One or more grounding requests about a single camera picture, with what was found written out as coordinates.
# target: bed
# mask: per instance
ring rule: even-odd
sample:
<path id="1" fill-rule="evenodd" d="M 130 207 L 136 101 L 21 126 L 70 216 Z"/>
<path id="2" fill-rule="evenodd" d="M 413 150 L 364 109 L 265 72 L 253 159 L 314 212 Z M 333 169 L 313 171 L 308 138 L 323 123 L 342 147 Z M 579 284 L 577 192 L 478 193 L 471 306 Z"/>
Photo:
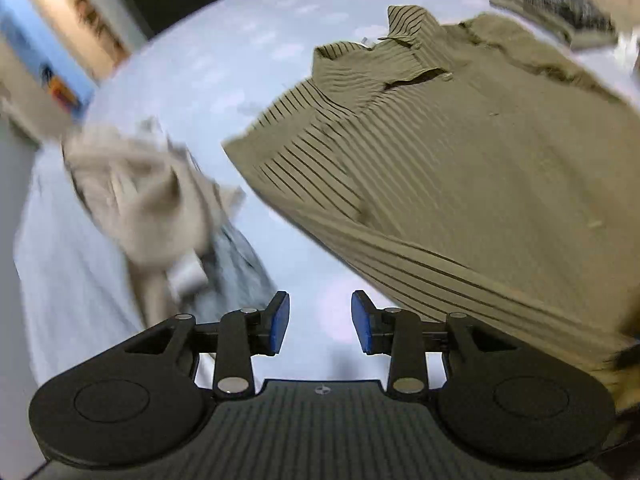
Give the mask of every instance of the bed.
<path id="1" fill-rule="evenodd" d="M 236 226 L 276 286 L 291 296 L 280 356 L 254 358 L 258 386 L 270 377 L 385 382 L 388 358 L 362 354 L 351 323 L 350 295 L 362 288 L 377 306 L 390 301 L 261 202 L 221 143 L 240 134 L 279 94 L 310 75 L 316 45 L 374 41 L 386 33 L 386 8 L 401 4 L 423 6 L 441 23 L 499 12 L 488 0 L 220 0 L 133 56 L 102 85 L 87 111 L 87 123 L 111 123 L 124 131 L 158 117 L 164 131 L 187 145 L 205 173 L 247 192 Z M 553 41 L 540 30 L 534 32 Z M 640 105 L 638 86 L 617 66 L 612 48 L 572 57 Z M 437 354 L 428 358 L 438 362 Z M 431 373 L 432 386 L 442 384 L 442 368 L 431 367 Z"/>

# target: olive green shirt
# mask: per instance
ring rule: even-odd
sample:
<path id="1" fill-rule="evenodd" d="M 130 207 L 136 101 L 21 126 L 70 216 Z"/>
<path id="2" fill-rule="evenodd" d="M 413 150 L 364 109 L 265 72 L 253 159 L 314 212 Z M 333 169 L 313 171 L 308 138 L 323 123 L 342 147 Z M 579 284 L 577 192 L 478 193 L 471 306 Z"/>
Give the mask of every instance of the olive green shirt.
<path id="1" fill-rule="evenodd" d="M 600 378 L 631 342 L 640 119 L 513 20 L 389 7 L 367 48 L 315 49 L 231 161 L 399 306 L 466 312 Z"/>

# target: beige cloth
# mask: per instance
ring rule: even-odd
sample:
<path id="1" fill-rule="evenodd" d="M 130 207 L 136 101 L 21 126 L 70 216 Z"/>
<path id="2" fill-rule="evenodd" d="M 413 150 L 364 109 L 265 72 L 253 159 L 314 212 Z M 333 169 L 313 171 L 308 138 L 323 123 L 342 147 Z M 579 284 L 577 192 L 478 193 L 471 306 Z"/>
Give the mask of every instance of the beige cloth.
<path id="1" fill-rule="evenodd" d="M 127 138 L 113 127 L 87 127 L 63 141 L 66 165 L 96 224 L 129 260 L 131 283 L 147 326 L 177 313 L 166 272 L 182 256 L 204 254 L 212 233 L 241 203 L 185 150 Z"/>

